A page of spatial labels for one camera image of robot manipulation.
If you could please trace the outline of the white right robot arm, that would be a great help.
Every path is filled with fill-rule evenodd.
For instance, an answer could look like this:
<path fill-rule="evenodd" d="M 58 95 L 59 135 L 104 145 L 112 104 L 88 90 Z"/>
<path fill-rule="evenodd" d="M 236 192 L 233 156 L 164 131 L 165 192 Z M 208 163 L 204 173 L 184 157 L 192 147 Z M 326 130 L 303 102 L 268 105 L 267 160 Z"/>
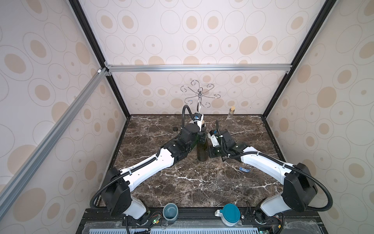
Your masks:
<path fill-rule="evenodd" d="M 228 131 L 221 135 L 217 131 L 208 133 L 213 152 L 218 157 L 235 159 L 253 166 L 273 177 L 283 186 L 283 191 L 261 201 L 255 214 L 273 216 L 289 210 L 303 212 L 317 194 L 317 187 L 308 176 L 308 168 L 300 163 L 293 165 L 270 157 L 252 146 L 236 143 Z"/>

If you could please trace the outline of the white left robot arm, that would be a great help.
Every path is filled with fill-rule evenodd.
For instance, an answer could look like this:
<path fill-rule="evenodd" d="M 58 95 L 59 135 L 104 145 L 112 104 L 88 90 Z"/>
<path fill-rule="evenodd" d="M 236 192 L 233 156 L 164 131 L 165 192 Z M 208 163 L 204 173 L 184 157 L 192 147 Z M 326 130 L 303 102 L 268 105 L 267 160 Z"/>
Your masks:
<path fill-rule="evenodd" d="M 180 133 L 161 146 L 156 154 L 129 168 L 111 168 L 98 191 L 111 216 L 122 214 L 141 219 L 147 212 L 144 203 L 131 195 L 142 182 L 159 171 L 185 159 L 205 136 L 206 128 L 195 123 L 182 127 Z"/>

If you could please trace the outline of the dark green wine bottle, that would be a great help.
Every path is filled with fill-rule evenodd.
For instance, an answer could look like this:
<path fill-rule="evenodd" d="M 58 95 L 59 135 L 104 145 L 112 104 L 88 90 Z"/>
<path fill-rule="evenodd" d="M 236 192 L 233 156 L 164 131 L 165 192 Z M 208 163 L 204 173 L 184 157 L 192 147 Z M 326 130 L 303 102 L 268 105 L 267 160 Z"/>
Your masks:
<path fill-rule="evenodd" d="M 206 134 L 203 134 L 197 143 L 197 158 L 201 162 L 208 160 L 208 141 Z"/>

